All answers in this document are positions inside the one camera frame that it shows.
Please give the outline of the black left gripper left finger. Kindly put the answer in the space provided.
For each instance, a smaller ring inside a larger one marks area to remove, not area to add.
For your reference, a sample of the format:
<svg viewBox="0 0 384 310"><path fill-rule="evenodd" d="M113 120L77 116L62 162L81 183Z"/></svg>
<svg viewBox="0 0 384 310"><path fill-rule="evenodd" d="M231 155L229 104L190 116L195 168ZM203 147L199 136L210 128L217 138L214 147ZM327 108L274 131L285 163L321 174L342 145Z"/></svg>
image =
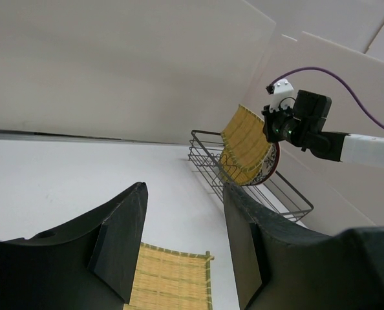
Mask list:
<svg viewBox="0 0 384 310"><path fill-rule="evenodd" d="M131 297L147 210L138 182L64 224L10 241L5 309L122 309Z"/></svg>

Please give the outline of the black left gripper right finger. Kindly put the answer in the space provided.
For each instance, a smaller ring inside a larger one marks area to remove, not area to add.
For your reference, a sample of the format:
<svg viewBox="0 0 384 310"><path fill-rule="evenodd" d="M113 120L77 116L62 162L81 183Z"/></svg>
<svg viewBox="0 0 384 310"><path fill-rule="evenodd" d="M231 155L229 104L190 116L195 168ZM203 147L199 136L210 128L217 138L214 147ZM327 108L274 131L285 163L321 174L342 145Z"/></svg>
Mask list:
<svg viewBox="0 0 384 310"><path fill-rule="evenodd" d="M223 204L241 309L333 309L323 266L331 237L306 229L226 183Z"/></svg>

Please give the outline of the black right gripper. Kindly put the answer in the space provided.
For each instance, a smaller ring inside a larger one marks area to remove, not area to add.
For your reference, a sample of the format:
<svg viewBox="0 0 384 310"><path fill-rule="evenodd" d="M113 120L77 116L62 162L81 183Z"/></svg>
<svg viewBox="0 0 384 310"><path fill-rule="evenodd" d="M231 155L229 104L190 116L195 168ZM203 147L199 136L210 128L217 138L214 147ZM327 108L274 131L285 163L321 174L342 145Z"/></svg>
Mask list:
<svg viewBox="0 0 384 310"><path fill-rule="evenodd" d="M292 108L279 108L271 112L270 106L266 105L264 106L262 115L264 116L264 127L262 131L268 142L292 142L292 134L295 128Z"/></svg>

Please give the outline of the rounded bamboo tray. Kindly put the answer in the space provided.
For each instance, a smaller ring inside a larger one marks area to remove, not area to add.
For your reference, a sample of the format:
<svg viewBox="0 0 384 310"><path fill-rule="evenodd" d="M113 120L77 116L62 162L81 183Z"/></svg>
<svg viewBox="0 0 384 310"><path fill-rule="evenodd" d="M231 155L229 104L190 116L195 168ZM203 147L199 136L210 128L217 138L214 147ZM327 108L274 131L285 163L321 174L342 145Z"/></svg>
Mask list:
<svg viewBox="0 0 384 310"><path fill-rule="evenodd" d="M239 105L220 135L227 162L242 172L258 170L272 147L263 133L264 121L256 113Z"/></svg>

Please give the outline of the round bamboo tray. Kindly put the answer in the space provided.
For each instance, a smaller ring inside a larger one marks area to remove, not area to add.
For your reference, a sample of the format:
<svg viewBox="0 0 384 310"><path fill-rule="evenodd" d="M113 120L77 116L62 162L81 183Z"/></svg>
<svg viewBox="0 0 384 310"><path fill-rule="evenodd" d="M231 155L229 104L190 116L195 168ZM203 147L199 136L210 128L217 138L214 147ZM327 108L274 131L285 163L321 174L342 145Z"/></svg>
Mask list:
<svg viewBox="0 0 384 310"><path fill-rule="evenodd" d="M228 151L223 150L219 161L227 176L238 185L255 185L262 179L260 176L262 163L250 171L244 171L232 159Z"/></svg>

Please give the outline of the square bamboo mat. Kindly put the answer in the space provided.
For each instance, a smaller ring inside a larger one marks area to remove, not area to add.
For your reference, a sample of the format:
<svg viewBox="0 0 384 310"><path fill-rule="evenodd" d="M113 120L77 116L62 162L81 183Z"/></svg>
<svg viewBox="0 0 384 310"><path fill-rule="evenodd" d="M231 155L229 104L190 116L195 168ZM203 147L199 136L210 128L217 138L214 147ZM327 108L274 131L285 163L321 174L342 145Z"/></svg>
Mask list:
<svg viewBox="0 0 384 310"><path fill-rule="evenodd" d="M214 256L185 253L141 243L130 309L213 309L211 262Z"/></svg>

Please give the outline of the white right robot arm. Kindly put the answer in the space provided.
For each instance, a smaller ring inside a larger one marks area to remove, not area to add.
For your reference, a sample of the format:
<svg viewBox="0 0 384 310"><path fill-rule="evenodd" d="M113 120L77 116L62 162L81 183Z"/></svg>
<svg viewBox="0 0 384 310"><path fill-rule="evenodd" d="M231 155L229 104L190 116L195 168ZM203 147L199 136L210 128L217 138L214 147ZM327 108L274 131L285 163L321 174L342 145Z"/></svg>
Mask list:
<svg viewBox="0 0 384 310"><path fill-rule="evenodd" d="M274 94L272 103L264 106L263 132L268 142L286 141L322 160L384 169L384 138L323 130L332 104L329 97L300 90L293 106L282 108L288 99Z"/></svg>

